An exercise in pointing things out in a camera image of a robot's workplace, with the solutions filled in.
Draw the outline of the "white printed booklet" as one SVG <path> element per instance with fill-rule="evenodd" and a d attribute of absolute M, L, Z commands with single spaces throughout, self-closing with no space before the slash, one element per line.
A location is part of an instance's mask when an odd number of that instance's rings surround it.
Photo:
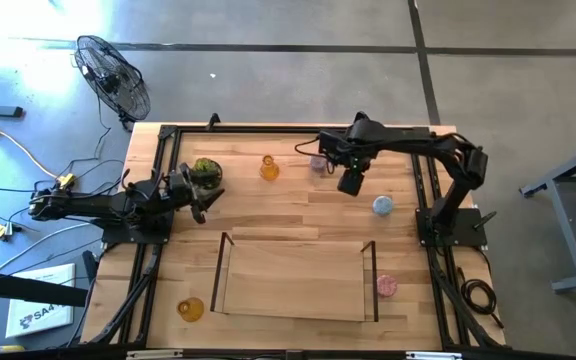
<path fill-rule="evenodd" d="M 69 263 L 19 272 L 15 277 L 73 287 L 75 275 L 76 265 Z M 69 325 L 73 322 L 73 312 L 72 306 L 11 299 L 5 337 L 14 338 Z"/>

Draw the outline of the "wooden shelf riser black legs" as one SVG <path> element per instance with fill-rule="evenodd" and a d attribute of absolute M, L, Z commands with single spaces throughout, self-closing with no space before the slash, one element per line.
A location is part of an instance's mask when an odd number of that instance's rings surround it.
<path fill-rule="evenodd" d="M 376 243 L 234 240 L 224 232 L 210 310 L 377 322 Z"/>

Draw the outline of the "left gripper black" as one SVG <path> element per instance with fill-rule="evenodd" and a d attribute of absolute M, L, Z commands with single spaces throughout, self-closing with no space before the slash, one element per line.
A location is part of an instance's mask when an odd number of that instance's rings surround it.
<path fill-rule="evenodd" d="M 198 193 L 192 182 L 191 169 L 186 163 L 181 163 L 177 170 L 168 174 L 167 196 L 170 206 L 172 208 L 190 206 L 192 217 L 198 224 L 206 222 L 204 213 L 224 192 L 224 189 L 218 188 L 200 190 Z"/>

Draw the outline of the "black aluminium table frame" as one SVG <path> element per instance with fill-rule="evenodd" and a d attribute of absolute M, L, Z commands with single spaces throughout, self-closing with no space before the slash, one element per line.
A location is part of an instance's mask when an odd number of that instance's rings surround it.
<path fill-rule="evenodd" d="M 384 152 L 374 161 L 355 197 L 337 190 L 336 176 L 310 169 L 314 125 L 222 124 L 213 131 L 191 123 L 160 146 L 161 127 L 140 124 L 130 140 L 126 165 L 134 180 L 146 178 L 156 154 L 177 151 L 182 161 L 206 157 L 223 168 L 224 195 L 205 224 L 188 211 L 175 215 L 155 285 L 147 343 L 152 348 L 253 348 L 328 350 L 436 350 L 439 329 L 427 255 L 419 244 L 415 211 L 431 191 L 431 175 L 414 177 L 408 155 Z M 271 155 L 280 173 L 259 173 Z M 372 203 L 389 196 L 394 209 L 378 216 Z M 222 233 L 234 240 L 376 243 L 377 273 L 393 276 L 395 295 L 379 303 L 377 322 L 340 322 L 225 315 L 206 312 L 186 322 L 177 304 L 211 297 Z"/>

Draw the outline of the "black stand beam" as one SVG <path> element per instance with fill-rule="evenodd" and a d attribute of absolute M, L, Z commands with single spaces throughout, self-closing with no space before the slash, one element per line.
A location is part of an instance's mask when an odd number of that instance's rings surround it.
<path fill-rule="evenodd" d="M 87 295 L 85 289 L 0 274 L 0 298 L 83 307 Z"/>

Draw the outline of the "amber glass candlestick holder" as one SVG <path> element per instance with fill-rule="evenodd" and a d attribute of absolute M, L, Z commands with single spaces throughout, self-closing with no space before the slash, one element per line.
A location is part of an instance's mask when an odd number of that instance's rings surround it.
<path fill-rule="evenodd" d="M 204 303 L 197 297 L 189 297 L 180 301 L 176 307 L 177 313 L 186 322 L 196 322 L 204 314 Z"/>
<path fill-rule="evenodd" d="M 280 169 L 271 155 L 265 155 L 259 169 L 260 176 L 267 181 L 274 181 L 278 178 Z"/>

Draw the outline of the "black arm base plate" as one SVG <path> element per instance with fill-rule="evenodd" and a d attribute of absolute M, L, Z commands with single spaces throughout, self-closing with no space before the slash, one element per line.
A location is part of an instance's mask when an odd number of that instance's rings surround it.
<path fill-rule="evenodd" d="M 103 230 L 102 241 L 107 244 L 150 244 L 160 245 L 168 242 L 172 229 L 171 214 L 158 215 L 137 225 L 126 222 L 99 221 Z"/>
<path fill-rule="evenodd" d="M 461 208 L 457 211 L 454 227 L 441 232 L 431 221 L 430 209 L 421 208 L 415 212 L 419 243 L 424 247 L 468 246 L 481 247 L 488 244 L 484 225 L 496 211 L 485 216 L 477 208 Z"/>

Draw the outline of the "potted green succulent plant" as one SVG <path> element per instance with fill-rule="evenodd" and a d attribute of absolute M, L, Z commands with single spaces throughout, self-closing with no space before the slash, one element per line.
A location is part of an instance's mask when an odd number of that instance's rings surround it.
<path fill-rule="evenodd" d="M 221 166 L 209 158 L 199 158 L 190 170 L 191 181 L 205 190 L 216 189 L 223 178 Z"/>

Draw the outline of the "black floor fan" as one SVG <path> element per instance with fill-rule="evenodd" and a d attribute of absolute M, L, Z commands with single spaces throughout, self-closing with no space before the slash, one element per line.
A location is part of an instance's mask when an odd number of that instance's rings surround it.
<path fill-rule="evenodd" d="M 76 40 L 74 60 L 101 102 L 114 111 L 125 131 L 143 121 L 151 110 L 142 72 L 109 42 L 94 35 Z"/>

